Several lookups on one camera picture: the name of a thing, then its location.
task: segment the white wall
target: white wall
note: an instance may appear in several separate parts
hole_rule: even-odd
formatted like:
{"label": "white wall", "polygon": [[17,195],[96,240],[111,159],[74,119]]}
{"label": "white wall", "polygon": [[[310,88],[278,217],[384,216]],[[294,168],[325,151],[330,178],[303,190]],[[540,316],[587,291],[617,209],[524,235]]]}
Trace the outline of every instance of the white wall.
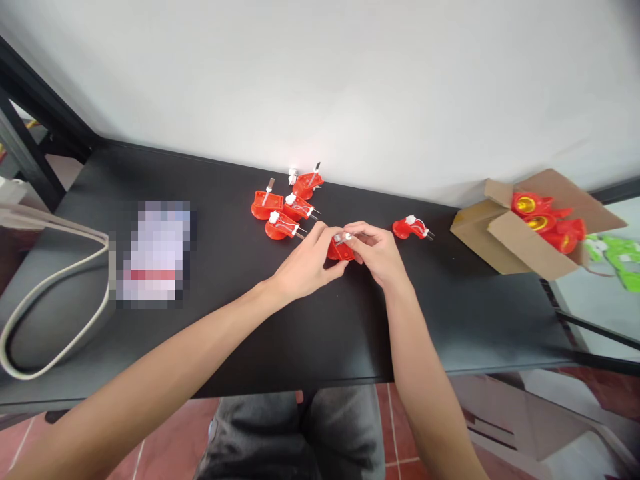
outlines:
{"label": "white wall", "polygon": [[461,205],[640,174],[634,0],[0,0],[99,134]]}

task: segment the person's leg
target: person's leg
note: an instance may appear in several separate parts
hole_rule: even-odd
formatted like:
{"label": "person's leg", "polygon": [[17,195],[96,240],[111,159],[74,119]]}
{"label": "person's leg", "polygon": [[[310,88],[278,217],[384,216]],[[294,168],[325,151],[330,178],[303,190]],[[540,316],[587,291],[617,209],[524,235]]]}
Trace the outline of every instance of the person's leg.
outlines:
{"label": "person's leg", "polygon": [[318,390],[303,429],[323,479],[385,478],[382,424],[374,385]]}
{"label": "person's leg", "polygon": [[195,479],[308,479],[315,464],[299,432],[294,392],[224,397]]}

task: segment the red component assembly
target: red component assembly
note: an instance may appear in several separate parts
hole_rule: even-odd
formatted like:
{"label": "red component assembly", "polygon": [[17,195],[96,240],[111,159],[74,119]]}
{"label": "red component assembly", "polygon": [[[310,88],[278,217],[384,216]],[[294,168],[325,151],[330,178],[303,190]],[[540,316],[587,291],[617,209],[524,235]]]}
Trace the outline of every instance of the red component assembly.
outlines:
{"label": "red component assembly", "polygon": [[285,198],[283,212],[296,221],[300,221],[300,219],[308,220],[311,212],[313,212],[313,206],[296,196],[295,193],[292,193]]}
{"label": "red component assembly", "polygon": [[553,248],[565,255],[571,253],[578,244],[578,238],[571,233],[558,233],[557,231],[546,232],[542,238],[552,244]]}
{"label": "red component assembly", "polygon": [[265,225],[265,232],[273,240],[282,240],[285,237],[293,238],[294,235],[304,238],[298,233],[299,228],[300,224],[291,220],[284,213],[272,211]]}
{"label": "red component assembly", "polygon": [[556,218],[550,213],[539,213],[530,215],[523,219],[528,226],[542,235],[544,232],[551,231],[557,224]]}
{"label": "red component assembly", "polygon": [[409,238],[410,234],[415,233],[419,238],[433,240],[433,234],[430,234],[425,223],[422,220],[418,220],[414,215],[393,222],[391,229],[398,238],[406,239]]}
{"label": "red component assembly", "polygon": [[258,220],[268,220],[269,214],[274,210],[282,212],[282,206],[285,202],[282,195],[274,195],[270,193],[263,207],[262,202],[265,199],[266,194],[267,192],[265,191],[257,191],[255,193],[253,203],[251,204],[251,213]]}
{"label": "red component assembly", "polygon": [[587,238],[587,226],[583,219],[558,222],[555,229],[558,233],[574,235],[578,241],[584,241]]}
{"label": "red component assembly", "polygon": [[333,238],[331,238],[331,243],[329,244],[329,251],[327,252],[327,257],[330,260],[346,260],[346,261],[354,260],[355,257],[353,256],[353,250],[351,249],[350,246],[348,246],[344,242],[337,245],[337,243],[340,242],[340,240],[341,238],[339,233],[337,233],[336,235],[333,236]]}
{"label": "red component assembly", "polygon": [[532,192],[514,193],[511,210],[521,217],[548,213],[551,210],[553,198],[542,198]]}
{"label": "red component assembly", "polygon": [[293,186],[296,197],[302,200],[309,200],[313,196],[313,189],[322,185],[325,181],[318,172],[305,173],[300,175]]}

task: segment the white plastic clip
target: white plastic clip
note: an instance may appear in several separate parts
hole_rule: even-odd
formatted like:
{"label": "white plastic clip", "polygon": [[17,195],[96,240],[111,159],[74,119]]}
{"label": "white plastic clip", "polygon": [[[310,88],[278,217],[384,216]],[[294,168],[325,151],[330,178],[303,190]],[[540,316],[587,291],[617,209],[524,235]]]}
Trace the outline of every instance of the white plastic clip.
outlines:
{"label": "white plastic clip", "polygon": [[289,184],[295,185],[296,180],[298,180],[298,170],[289,169]]}

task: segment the metal pin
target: metal pin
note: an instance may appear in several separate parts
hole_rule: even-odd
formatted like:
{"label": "metal pin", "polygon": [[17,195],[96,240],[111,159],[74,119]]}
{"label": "metal pin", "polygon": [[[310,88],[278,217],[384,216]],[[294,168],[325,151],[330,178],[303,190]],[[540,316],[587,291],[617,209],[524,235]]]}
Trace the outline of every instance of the metal pin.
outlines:
{"label": "metal pin", "polygon": [[269,185],[267,186],[267,194],[265,195],[265,198],[262,199],[262,206],[265,206],[265,203],[267,202],[267,197],[269,196],[269,192],[271,190],[273,190],[273,182],[275,182],[275,179],[269,179]]}
{"label": "metal pin", "polygon": [[311,180],[309,180],[308,185],[311,185],[313,183],[313,181],[315,180],[315,176],[318,174],[319,169],[320,169],[320,162],[318,162],[318,164],[313,169],[313,175],[311,176]]}

